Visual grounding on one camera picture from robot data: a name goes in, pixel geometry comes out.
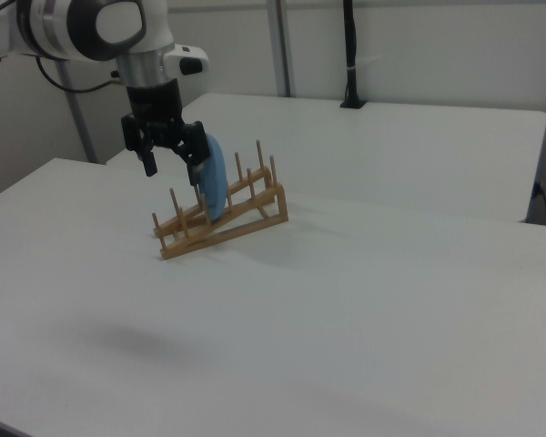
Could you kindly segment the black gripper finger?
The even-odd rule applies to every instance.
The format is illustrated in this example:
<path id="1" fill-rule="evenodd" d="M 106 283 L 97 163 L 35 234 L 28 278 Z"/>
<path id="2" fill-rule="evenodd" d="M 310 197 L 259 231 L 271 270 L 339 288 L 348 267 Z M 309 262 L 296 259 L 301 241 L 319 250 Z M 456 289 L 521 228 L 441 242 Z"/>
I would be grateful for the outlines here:
<path id="1" fill-rule="evenodd" d="M 204 162 L 210 158 L 207 134 L 200 121 L 184 124 L 180 129 L 180 142 L 176 154 L 186 163 L 191 186 L 198 185 Z"/>
<path id="2" fill-rule="evenodd" d="M 154 145 L 150 134 L 139 126 L 131 114 L 121 118 L 121 126 L 126 150 L 136 153 L 148 177 L 154 176 L 157 163 L 152 152 Z"/>

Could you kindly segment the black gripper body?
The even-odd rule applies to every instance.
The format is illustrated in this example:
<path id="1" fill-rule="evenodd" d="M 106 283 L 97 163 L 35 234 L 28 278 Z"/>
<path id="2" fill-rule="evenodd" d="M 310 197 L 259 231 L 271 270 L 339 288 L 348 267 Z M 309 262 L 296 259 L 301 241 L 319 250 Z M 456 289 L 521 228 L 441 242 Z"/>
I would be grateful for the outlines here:
<path id="1" fill-rule="evenodd" d="M 182 142 L 182 101 L 177 80 L 151 87 L 126 88 L 131 113 L 126 116 L 126 149 L 137 149 L 141 137 L 137 132 L 147 132 L 156 147 L 174 148 Z"/>

